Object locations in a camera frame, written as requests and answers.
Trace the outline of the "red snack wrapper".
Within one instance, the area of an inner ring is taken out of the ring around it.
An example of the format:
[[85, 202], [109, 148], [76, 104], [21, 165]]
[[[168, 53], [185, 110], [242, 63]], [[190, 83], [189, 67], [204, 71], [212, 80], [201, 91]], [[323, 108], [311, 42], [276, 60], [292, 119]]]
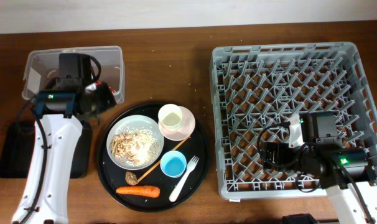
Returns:
[[[100, 85], [100, 84], [104, 84], [105, 82], [102, 82], [102, 81], [96, 81], [95, 83], [96, 83], [96, 85]], [[112, 92], [112, 93], [116, 93], [116, 90], [114, 90], [109, 84], [107, 84], [107, 86], [108, 86], [110, 92]]]

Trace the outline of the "grey plate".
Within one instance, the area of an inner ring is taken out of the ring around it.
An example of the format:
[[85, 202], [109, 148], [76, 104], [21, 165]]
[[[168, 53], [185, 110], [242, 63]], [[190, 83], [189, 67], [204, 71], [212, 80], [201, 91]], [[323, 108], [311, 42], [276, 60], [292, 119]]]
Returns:
[[164, 136], [158, 123], [144, 115], [127, 116], [111, 126], [106, 138], [110, 159], [126, 170], [141, 170], [158, 160]]

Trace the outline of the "pink saucer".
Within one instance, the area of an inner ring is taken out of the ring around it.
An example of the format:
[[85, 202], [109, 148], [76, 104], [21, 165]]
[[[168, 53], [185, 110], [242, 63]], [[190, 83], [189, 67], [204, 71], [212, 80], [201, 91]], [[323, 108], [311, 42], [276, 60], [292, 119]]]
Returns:
[[181, 141], [193, 133], [195, 117], [186, 107], [166, 104], [158, 111], [158, 125], [165, 138]]

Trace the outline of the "blue bowl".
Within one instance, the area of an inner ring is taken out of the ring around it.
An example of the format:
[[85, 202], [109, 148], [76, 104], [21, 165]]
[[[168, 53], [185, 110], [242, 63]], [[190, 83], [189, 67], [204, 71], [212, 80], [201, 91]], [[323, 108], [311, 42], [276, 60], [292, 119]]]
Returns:
[[169, 151], [165, 153], [160, 162], [161, 171], [168, 177], [180, 177], [186, 168], [187, 160], [179, 151]]

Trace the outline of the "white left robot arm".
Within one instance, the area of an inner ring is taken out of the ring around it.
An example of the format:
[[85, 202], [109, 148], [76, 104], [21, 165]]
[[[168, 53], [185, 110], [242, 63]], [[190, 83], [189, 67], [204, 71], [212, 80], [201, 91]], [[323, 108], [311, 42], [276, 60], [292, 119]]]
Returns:
[[105, 82], [34, 96], [34, 150], [13, 223], [68, 223], [68, 184], [82, 121], [115, 105]]

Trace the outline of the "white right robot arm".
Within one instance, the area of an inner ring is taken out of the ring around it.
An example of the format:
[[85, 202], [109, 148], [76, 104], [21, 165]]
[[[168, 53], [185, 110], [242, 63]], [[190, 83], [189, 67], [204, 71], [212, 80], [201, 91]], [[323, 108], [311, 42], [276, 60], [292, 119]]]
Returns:
[[340, 223], [377, 223], [377, 188], [368, 156], [361, 148], [306, 142], [294, 149], [265, 142], [259, 148], [265, 166], [319, 179], [316, 187], [327, 193]]

